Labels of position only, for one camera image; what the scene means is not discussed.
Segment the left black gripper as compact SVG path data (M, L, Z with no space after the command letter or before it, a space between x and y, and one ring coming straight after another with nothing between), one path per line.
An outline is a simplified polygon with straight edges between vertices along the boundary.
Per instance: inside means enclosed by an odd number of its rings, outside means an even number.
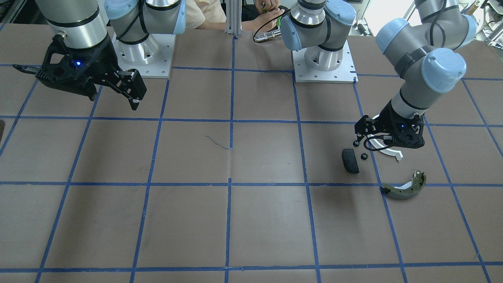
M354 133L357 135L356 140L360 142L370 134L401 134L412 130L411 120L397 114L392 107L391 101L382 109L380 115L375 118L363 115L354 125Z

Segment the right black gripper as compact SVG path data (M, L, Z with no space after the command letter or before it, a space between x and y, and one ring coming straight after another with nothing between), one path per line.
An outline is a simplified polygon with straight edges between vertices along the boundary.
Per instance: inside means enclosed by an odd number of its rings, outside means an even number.
M110 36L88 49L90 67L88 76L94 84L108 86L128 99L133 111L137 110L147 88L137 69L120 70Z

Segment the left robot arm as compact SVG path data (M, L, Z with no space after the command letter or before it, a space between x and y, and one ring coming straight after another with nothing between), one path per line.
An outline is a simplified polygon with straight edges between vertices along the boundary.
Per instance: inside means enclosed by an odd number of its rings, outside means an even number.
M383 140L386 149L424 146L425 112L466 72L456 50L474 39L476 20L462 14L454 0L416 0L415 5L420 25L396 18L375 37L404 84L377 118L364 115L355 124L354 146L367 147L376 139ZM312 68L335 70L355 16L354 8L343 0L299 0L281 17L283 42L289 50L305 50Z

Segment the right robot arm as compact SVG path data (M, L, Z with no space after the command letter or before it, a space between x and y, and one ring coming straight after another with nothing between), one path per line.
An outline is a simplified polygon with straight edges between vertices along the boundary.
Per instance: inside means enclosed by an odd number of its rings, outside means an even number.
M122 70L118 56L133 66L158 59L154 34L183 34L185 0L106 0L105 20L97 0L38 0L54 31L39 68L18 66L49 88L94 101L96 85L123 95L136 110L146 94L137 69Z

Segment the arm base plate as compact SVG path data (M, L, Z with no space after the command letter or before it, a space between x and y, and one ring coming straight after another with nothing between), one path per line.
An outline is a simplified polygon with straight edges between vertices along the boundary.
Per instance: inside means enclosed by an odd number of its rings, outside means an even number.
M347 41L341 50L330 52L318 46L292 52L297 83L352 84L359 81Z
M122 70L136 69L143 78L168 79L176 35L150 34L142 43L121 43L114 35L112 43Z

